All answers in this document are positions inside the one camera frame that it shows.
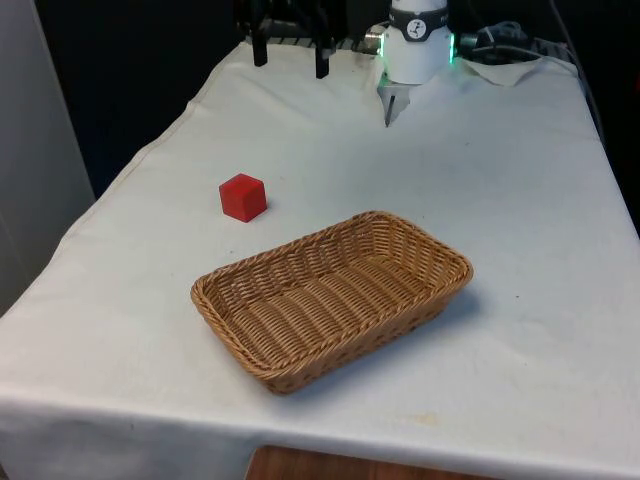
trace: red cube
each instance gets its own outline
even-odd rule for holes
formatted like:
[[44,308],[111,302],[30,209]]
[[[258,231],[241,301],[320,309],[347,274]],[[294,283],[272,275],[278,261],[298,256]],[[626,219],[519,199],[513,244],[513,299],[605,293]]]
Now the red cube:
[[248,222],[267,209],[264,184],[241,173],[220,185],[222,211],[230,217]]

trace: wooden floor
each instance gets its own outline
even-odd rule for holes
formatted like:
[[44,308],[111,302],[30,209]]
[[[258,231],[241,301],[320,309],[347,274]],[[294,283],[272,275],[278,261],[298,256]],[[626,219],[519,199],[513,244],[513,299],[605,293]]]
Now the wooden floor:
[[486,480],[486,477],[278,447],[256,451],[246,480]]

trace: basket rim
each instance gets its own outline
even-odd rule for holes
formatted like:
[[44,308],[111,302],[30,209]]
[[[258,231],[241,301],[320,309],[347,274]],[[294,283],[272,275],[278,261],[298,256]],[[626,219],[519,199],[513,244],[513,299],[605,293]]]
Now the basket rim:
[[[344,330],[340,334],[336,334],[333,337],[325,340],[324,342],[315,345],[310,350],[290,357],[275,365],[264,363],[255,358],[255,356],[229,329],[225,320],[216,311],[216,309],[204,293],[204,289],[207,284],[222,275],[229,275],[240,270],[251,268],[256,263],[271,260],[273,257],[286,255],[292,250],[297,250],[301,246],[312,244],[319,238],[325,239],[328,236],[327,234],[333,235],[337,231],[343,228],[347,228],[353,223],[371,221],[376,218],[384,218],[390,221],[401,223],[404,226],[414,230],[414,232],[418,235],[427,237],[429,240],[437,244],[439,248],[445,251],[449,255],[449,257],[455,258],[460,262],[459,274],[456,275],[448,283],[440,285],[434,290],[419,293],[411,300],[386,309],[380,312],[377,316],[372,317],[371,320],[364,322],[363,324],[360,324],[356,327],[351,327],[347,330]],[[252,375],[262,380],[269,380],[271,378],[276,378],[283,373],[302,370],[304,366],[322,359],[323,357],[329,355],[332,351],[344,346],[346,343],[356,340],[358,337],[363,336],[370,330],[374,329],[378,325],[385,323],[386,321],[389,321],[397,316],[402,315],[403,313],[411,311],[418,305],[433,303],[445,296],[452,295],[453,293],[462,289],[466,284],[468,284],[471,281],[473,274],[473,266],[464,255],[449,247],[448,245],[442,243],[440,240],[428,234],[417,225],[392,213],[384,211],[369,211],[361,213],[359,215],[355,215],[350,219],[319,230],[318,232],[305,235],[280,247],[267,250],[252,257],[248,257],[244,260],[240,260],[236,263],[220,267],[212,273],[203,275],[193,284],[193,287],[191,288],[191,299],[195,304],[197,310],[204,317],[205,321],[215,331],[217,336],[223,341],[225,346],[231,351],[236,359],[240,361],[245,369],[247,369]]]

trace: woven basket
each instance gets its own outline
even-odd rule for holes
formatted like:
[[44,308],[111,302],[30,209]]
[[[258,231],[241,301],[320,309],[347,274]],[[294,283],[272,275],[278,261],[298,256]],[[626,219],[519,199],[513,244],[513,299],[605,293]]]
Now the woven basket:
[[438,315],[469,261],[388,213],[363,213],[220,268],[191,289],[240,364],[287,394]]

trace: logo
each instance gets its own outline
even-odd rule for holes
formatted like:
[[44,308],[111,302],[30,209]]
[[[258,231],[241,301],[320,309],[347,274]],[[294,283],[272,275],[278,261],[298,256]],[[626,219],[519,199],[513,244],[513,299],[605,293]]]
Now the logo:
[[427,33],[427,24],[419,18],[411,20],[407,24],[407,34],[414,40],[424,37]]

